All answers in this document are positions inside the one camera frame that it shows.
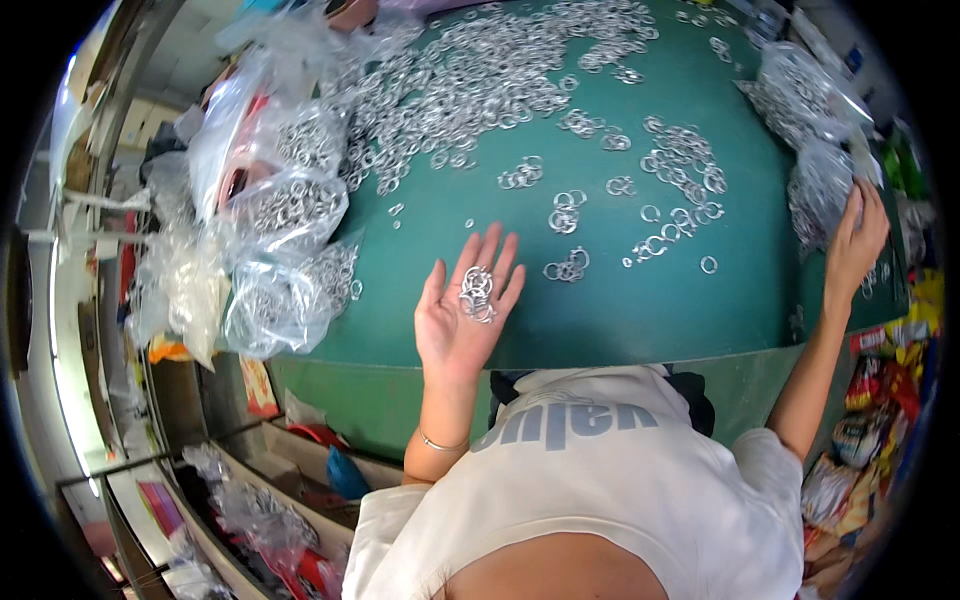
left hand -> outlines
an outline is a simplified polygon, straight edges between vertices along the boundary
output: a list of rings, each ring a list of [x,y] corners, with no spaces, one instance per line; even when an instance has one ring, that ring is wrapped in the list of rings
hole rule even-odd
[[[414,311],[414,329],[426,385],[476,386],[480,371],[490,358],[503,324],[523,289],[526,273],[523,265],[517,265],[511,275],[516,258],[515,233],[507,235],[492,270],[490,304],[496,311],[493,321],[473,321],[461,308],[458,297],[467,269],[473,266],[489,269],[493,265],[502,233],[499,222],[490,225],[483,240],[479,233],[472,233],[453,269],[450,284],[444,289],[446,266],[441,259],[437,259],[423,284],[423,295]]]

white cloth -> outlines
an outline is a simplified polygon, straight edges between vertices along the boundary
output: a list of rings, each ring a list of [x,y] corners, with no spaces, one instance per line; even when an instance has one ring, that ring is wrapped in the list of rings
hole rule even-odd
[[[364,496],[345,600],[429,597],[480,557],[559,532],[639,556],[671,600],[793,598],[803,468],[772,431],[727,450],[646,367],[534,372],[515,389],[437,484]]]

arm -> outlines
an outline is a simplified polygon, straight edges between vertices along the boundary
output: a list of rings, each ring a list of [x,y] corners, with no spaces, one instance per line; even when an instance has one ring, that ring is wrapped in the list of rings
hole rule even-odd
[[[861,206],[863,220],[856,228]],[[853,295],[883,249],[889,229],[876,188],[854,178],[843,218],[827,252],[820,320],[767,419],[767,427],[801,462],[813,445],[824,414]]]
[[[493,267],[493,321],[471,320],[458,297],[467,269],[474,265],[489,269],[494,264],[502,232],[503,227],[493,223],[483,240],[478,233],[469,237],[446,289],[446,266],[442,260],[434,264],[423,285],[423,295],[414,312],[417,352],[423,364],[423,403],[420,426],[411,436],[403,457],[402,485],[437,482],[467,452],[480,371],[523,288],[523,265],[517,265],[511,274],[516,258],[515,233],[507,235]]]

green table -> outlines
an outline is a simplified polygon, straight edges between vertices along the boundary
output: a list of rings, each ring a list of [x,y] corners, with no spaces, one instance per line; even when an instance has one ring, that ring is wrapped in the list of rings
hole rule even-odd
[[[506,3],[506,10],[520,12],[520,4]],[[544,3],[533,4],[537,10]],[[571,39],[565,69],[548,73],[554,82],[574,74],[580,86],[571,92],[569,107],[621,127],[633,148],[604,152],[601,132],[580,139],[561,131],[560,115],[555,114],[480,135],[479,147],[471,154],[478,166],[472,170],[434,171],[429,156],[418,154],[411,161],[410,175],[385,198],[375,193],[376,177],[368,178],[351,195],[338,231],[366,231],[356,265],[356,276],[364,282],[363,296],[304,358],[419,366],[414,307],[434,259],[442,257],[452,269],[470,233],[464,227],[467,219],[476,222],[473,231],[483,231],[494,220],[516,231],[518,261],[529,269],[523,295],[489,368],[682,361],[789,346],[805,339],[819,313],[824,258],[817,254],[804,264],[798,259],[785,199],[795,157],[767,131],[732,83],[754,78],[759,52],[738,29],[716,25],[712,14],[706,28],[697,28],[674,19],[676,10],[699,13],[694,7],[673,0],[648,4],[660,38],[648,42],[648,54],[631,54],[623,61],[646,76],[644,84],[623,84],[612,76],[612,66],[596,75],[579,69],[576,61],[595,42],[592,38]],[[466,10],[439,18],[446,25],[462,18]],[[416,43],[422,47],[440,31],[427,30]],[[743,65],[741,72],[713,54],[711,36],[730,44],[733,60]],[[634,244],[660,231],[660,224],[640,218],[643,205],[657,206],[666,219],[676,206],[692,208],[679,189],[639,168],[640,158],[654,147],[652,134],[642,128],[649,114],[661,115],[670,124],[700,127],[726,173],[729,191],[710,195],[723,204],[726,214],[698,228],[693,238],[670,245],[663,255],[627,269],[621,259],[632,256]],[[528,155],[543,157],[543,178],[531,188],[499,189],[496,177],[513,171]],[[637,195],[609,195],[607,180],[625,175],[634,179]],[[546,220],[554,195],[570,189],[586,191],[589,201],[580,209],[577,230],[564,236],[554,233]],[[387,209],[396,203],[405,208],[395,218]],[[896,210],[891,216],[899,244]],[[402,225],[394,230],[397,219]],[[582,280],[563,283],[541,274],[546,263],[562,261],[577,246],[583,246],[591,259]],[[718,262],[713,275],[700,269],[705,255]],[[804,308],[805,330],[791,329],[790,316],[798,305]],[[903,292],[894,301],[889,282],[878,285],[870,301],[858,296],[850,327],[889,321],[905,314],[906,306]]]

bangle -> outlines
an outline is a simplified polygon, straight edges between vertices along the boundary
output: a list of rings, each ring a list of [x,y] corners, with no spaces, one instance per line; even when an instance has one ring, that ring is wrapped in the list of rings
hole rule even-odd
[[[466,442],[466,441],[464,441],[462,444],[457,444],[457,445],[454,445],[454,446],[446,446],[446,445],[434,444],[433,442],[430,441],[430,438],[426,437],[426,436],[423,434],[423,430],[422,430],[422,429],[420,429],[419,427],[417,427],[417,431],[420,432],[420,439],[423,440],[423,443],[424,443],[424,444],[427,444],[428,446],[430,446],[430,447],[433,448],[434,450],[440,450],[441,452],[456,452],[456,451],[459,450],[460,448],[462,448],[462,447],[464,447],[465,445],[467,445],[467,442]]]

